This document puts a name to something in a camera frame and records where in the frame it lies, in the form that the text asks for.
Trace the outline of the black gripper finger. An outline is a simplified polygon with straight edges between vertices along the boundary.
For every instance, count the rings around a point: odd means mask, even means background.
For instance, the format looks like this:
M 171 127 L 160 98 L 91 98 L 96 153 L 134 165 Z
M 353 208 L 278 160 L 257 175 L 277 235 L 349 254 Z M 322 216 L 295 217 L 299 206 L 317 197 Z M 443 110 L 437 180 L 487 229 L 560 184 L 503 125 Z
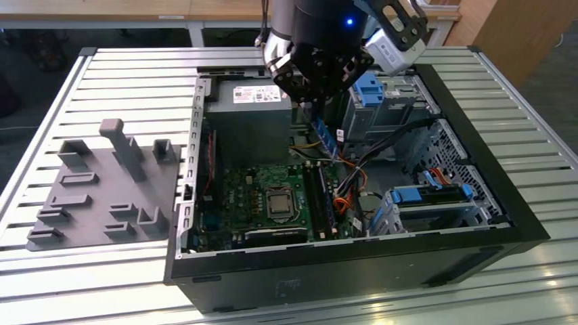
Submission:
M 358 50 L 350 58 L 346 56 L 327 58 L 319 67 L 315 97 L 330 100 L 338 93 L 345 92 L 373 64 L 374 58 L 367 50 Z
M 317 102 L 314 54 L 291 52 L 274 59 L 267 68 L 273 80 L 297 102 Z

